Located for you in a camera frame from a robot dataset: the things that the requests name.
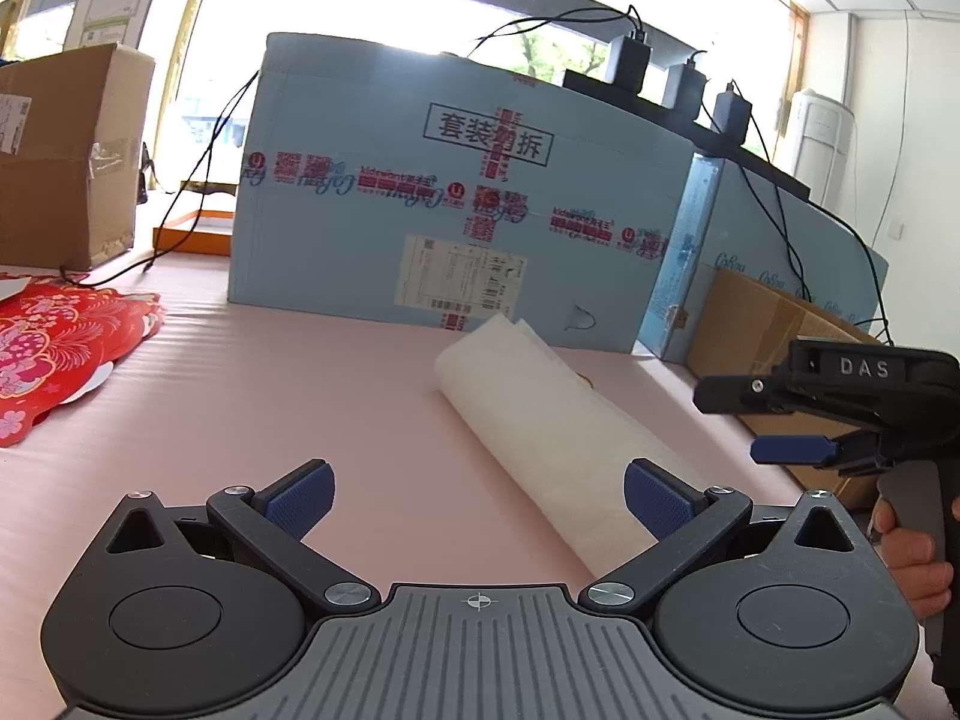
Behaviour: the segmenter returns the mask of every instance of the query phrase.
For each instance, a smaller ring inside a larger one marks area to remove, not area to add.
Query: pink table surface
[[[576,593],[592,579],[437,391],[433,362],[459,334],[232,305],[217,257],[172,255],[112,286],[162,293],[165,327],[96,394],[0,452],[3,717],[61,710],[40,623],[130,490],[195,505],[322,457],[337,498],[305,542],[381,591],[419,581],[567,583]],[[758,502],[796,501],[784,472],[752,465],[736,420],[696,412],[682,372],[626,355],[560,355],[709,478]]]

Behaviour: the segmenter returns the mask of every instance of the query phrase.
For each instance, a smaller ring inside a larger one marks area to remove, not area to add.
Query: white tissue roll
[[[623,500],[623,475],[645,457],[693,488],[699,474],[597,394],[526,322],[498,314],[436,362],[440,389],[594,576],[656,540]]]

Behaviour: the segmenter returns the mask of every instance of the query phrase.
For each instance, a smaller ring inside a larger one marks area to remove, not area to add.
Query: hand
[[[953,501],[952,513],[953,518],[960,521],[960,498]],[[874,528],[883,535],[880,557],[917,619],[923,620],[947,608],[953,566],[933,562],[933,536],[898,528],[893,507],[882,498],[874,507]]]

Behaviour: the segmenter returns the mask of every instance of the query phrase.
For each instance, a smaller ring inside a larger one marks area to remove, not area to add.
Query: cardboard box
[[[360,40],[267,40],[229,299],[629,352],[693,146],[527,76]]]
[[[0,263],[88,271],[133,245],[153,73],[117,45],[0,68]]]
[[[686,362],[719,269],[800,294],[784,239],[763,210],[782,229],[774,185],[748,170],[746,175],[749,185],[733,162],[699,154],[693,158],[664,267],[640,328],[640,341],[666,361]],[[813,303],[851,323],[873,317],[877,288],[863,247],[843,226],[789,191],[780,189],[779,197]],[[871,257],[882,286],[887,263],[874,252]]]
[[[792,338],[831,338],[878,343],[830,312],[729,269],[713,279],[693,336],[688,367],[697,376],[764,375],[784,360]],[[757,435],[837,437],[856,427],[819,416],[744,415]],[[789,466],[808,490],[831,490],[848,509],[868,508],[877,499],[875,477],[842,479],[835,471]]]

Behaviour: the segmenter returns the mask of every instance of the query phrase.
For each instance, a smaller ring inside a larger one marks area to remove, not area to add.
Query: power adapter
[[[646,44],[645,36],[642,33],[638,38],[621,35],[611,41],[604,81],[636,96],[643,89],[649,64],[650,47]]]
[[[671,65],[666,71],[666,87],[661,105],[676,111],[685,122],[695,122],[700,114],[707,76],[704,76],[693,57],[680,65]]]
[[[729,139],[735,146],[743,146],[750,127],[750,114],[754,107],[727,84],[727,90],[717,95],[713,105],[713,124],[710,127]]]

